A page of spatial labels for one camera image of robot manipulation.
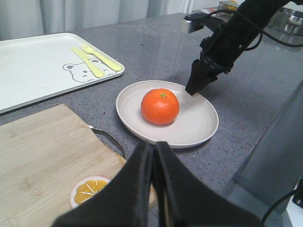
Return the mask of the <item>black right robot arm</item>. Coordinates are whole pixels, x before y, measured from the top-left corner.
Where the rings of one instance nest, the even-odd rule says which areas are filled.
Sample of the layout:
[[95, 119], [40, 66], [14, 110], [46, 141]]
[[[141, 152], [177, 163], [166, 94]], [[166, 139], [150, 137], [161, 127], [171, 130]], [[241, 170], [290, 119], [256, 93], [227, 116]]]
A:
[[234, 62], [287, 3], [286, 0], [246, 0], [226, 23], [206, 13], [186, 16], [196, 30], [205, 25], [214, 31], [200, 44], [200, 58], [192, 63], [186, 91], [194, 95], [217, 80], [218, 74], [229, 73]]

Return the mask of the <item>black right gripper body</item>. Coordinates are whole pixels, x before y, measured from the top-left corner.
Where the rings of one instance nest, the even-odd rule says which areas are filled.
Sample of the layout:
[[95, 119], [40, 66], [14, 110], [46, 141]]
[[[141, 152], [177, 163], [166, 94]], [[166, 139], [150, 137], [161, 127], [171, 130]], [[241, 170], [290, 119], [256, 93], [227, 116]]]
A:
[[214, 32], [202, 40], [200, 59], [192, 65], [193, 74], [228, 73], [256, 38], [254, 22], [236, 13], [227, 22], [206, 13], [185, 16], [184, 22], [184, 30], [189, 33], [204, 27]]

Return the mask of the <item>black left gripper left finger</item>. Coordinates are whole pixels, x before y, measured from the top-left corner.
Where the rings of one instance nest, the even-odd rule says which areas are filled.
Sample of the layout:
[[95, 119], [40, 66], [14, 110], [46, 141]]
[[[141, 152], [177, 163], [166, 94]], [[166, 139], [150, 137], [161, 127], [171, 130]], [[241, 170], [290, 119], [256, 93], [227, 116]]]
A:
[[110, 183], [77, 208], [61, 215], [54, 227], [145, 227], [148, 223], [152, 147], [137, 145]]

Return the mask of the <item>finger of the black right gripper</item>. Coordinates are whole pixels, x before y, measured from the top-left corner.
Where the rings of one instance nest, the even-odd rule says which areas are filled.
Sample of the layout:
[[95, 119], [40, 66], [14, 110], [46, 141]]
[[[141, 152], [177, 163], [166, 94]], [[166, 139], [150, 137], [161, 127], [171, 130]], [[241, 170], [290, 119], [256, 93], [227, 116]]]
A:
[[215, 70], [193, 70], [190, 75], [190, 94], [194, 95], [216, 80]]
[[194, 60], [192, 63], [190, 78], [185, 90], [188, 93], [197, 93], [208, 85], [208, 72], [200, 61]]

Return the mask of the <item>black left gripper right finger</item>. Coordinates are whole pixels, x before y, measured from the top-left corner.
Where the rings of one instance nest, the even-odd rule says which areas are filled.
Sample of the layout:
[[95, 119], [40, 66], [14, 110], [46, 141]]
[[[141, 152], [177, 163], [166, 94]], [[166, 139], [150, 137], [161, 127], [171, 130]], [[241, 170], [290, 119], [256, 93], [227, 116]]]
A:
[[258, 227], [260, 219], [199, 181], [166, 142], [155, 145], [155, 190], [161, 227]]

